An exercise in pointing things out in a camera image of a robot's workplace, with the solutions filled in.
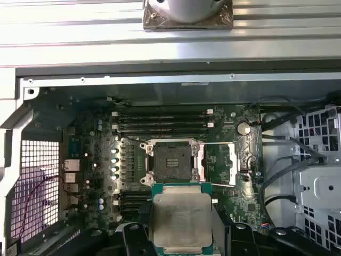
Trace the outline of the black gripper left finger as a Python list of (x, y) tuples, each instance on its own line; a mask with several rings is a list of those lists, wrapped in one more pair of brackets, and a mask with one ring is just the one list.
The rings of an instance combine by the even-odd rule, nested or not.
[(60, 247), (60, 255), (157, 255), (148, 237), (152, 202), (139, 210), (139, 222), (124, 223), (110, 235), (106, 230), (91, 228)]

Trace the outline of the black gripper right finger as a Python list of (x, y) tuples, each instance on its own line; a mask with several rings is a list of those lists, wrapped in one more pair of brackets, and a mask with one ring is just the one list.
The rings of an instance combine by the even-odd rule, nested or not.
[(254, 211), (212, 204), (213, 244), (220, 255), (332, 255), (297, 226), (275, 226), (259, 206)]

